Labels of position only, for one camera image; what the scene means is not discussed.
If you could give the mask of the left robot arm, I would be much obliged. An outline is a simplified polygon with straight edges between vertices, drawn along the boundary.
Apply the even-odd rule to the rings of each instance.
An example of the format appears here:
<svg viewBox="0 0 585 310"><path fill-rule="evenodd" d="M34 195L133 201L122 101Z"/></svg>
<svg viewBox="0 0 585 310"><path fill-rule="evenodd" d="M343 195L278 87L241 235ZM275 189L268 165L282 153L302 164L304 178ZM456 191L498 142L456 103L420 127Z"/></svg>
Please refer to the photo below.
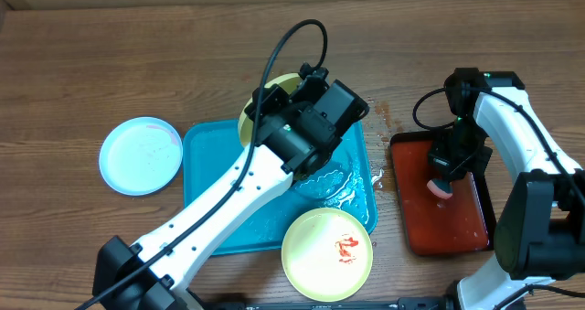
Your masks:
<svg viewBox="0 0 585 310"><path fill-rule="evenodd" d="M93 297L82 308L202 309L189 285L215 249L258 209L326 165L368 104L328 71L282 75L251 96L240 122L250 127L232 166L159 228L128 245L117 236L96 263Z"/></svg>

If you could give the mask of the green rimmed plate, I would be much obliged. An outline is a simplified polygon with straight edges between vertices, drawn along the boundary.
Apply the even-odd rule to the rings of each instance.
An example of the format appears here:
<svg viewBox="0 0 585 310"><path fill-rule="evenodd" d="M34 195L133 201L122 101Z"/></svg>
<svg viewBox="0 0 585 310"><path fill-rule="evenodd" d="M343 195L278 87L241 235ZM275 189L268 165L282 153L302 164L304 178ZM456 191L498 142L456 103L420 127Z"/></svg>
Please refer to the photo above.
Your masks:
<svg viewBox="0 0 585 310"><path fill-rule="evenodd" d="M373 246L362 224L336 208L310 210L287 230L282 268L291 285L318 302L355 294L373 265Z"/></svg>
<svg viewBox="0 0 585 310"><path fill-rule="evenodd" d="M278 85L282 89L284 89L284 91L288 95L291 95L293 93L293 91L297 88L297 86L300 84L301 81L302 81L302 79L298 73L296 73L296 72L287 73L287 74L283 74L283 75L281 75L273 80L268 81L265 84L265 87L270 88L273 85ZM245 109L250 104L252 104L252 98L250 98L248 100L248 102L245 104L244 108L242 109L242 111L239 115L239 121L238 121L239 142L243 147L246 147L250 143L252 127L253 127L253 121L245 113Z"/></svg>

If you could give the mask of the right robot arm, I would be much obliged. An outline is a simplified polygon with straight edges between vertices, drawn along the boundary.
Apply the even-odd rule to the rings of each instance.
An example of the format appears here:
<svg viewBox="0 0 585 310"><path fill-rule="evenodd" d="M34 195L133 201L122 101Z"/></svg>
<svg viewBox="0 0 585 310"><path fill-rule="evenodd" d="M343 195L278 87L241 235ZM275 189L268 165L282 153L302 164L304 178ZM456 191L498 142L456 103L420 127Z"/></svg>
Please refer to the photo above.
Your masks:
<svg viewBox="0 0 585 310"><path fill-rule="evenodd" d="M536 290L584 271L584 170L554 141L513 71L457 68L440 89L455 120L428 152L427 187L450 198L455 181L484 174L492 149L514 185L495 225L493 256L455 286L455 309L522 309Z"/></svg>

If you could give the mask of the light blue round plate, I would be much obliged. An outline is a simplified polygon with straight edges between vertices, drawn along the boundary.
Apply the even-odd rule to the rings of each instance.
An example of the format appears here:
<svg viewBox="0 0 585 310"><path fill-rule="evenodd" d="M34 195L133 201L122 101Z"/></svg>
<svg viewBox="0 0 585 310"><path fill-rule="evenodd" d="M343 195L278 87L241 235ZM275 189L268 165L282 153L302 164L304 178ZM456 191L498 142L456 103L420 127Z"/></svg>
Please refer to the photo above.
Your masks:
<svg viewBox="0 0 585 310"><path fill-rule="evenodd" d="M137 197L167 186L182 160L182 139L177 130L159 118L143 116L121 123L107 135L98 165L110 188Z"/></svg>

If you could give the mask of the pink and black sponge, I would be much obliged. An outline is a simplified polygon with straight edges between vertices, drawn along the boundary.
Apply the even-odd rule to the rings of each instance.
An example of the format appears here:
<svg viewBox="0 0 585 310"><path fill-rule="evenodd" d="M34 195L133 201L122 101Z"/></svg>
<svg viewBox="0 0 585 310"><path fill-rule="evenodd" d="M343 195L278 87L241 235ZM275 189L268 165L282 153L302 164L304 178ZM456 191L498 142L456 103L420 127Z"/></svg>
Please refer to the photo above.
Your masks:
<svg viewBox="0 0 585 310"><path fill-rule="evenodd" d="M428 190L438 198L449 199L452 197L452 184L440 178L433 178L427 183Z"/></svg>

